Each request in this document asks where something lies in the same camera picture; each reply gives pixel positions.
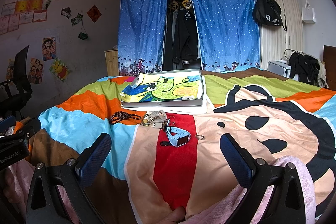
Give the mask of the person's hand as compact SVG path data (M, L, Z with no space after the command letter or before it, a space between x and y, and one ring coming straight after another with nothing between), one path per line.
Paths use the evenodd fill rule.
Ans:
M157 222L157 224L181 223L185 220L185 216L186 216L185 208L181 206L172 211L168 216L164 217L164 219Z

